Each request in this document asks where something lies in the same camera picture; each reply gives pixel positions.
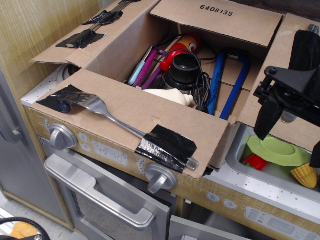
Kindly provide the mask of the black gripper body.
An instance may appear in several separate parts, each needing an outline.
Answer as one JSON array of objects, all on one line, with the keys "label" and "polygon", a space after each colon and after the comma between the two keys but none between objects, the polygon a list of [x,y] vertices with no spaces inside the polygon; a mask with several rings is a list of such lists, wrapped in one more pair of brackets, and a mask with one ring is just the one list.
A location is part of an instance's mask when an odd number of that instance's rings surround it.
[{"label": "black gripper body", "polygon": [[254,92],[262,104],[275,98],[286,111],[309,123],[320,121],[320,36],[298,30],[288,68],[268,66]]}]

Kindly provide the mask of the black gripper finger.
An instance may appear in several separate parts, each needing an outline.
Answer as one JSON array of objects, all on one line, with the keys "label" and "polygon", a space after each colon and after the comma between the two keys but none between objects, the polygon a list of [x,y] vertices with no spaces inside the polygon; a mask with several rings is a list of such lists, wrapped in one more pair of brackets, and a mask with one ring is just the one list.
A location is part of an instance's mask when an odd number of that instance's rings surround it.
[{"label": "black gripper finger", "polygon": [[260,140],[264,140],[280,119],[284,108],[274,97],[268,97],[259,111],[254,132]]},{"label": "black gripper finger", "polygon": [[320,168],[320,142],[313,148],[309,165],[312,168]]}]

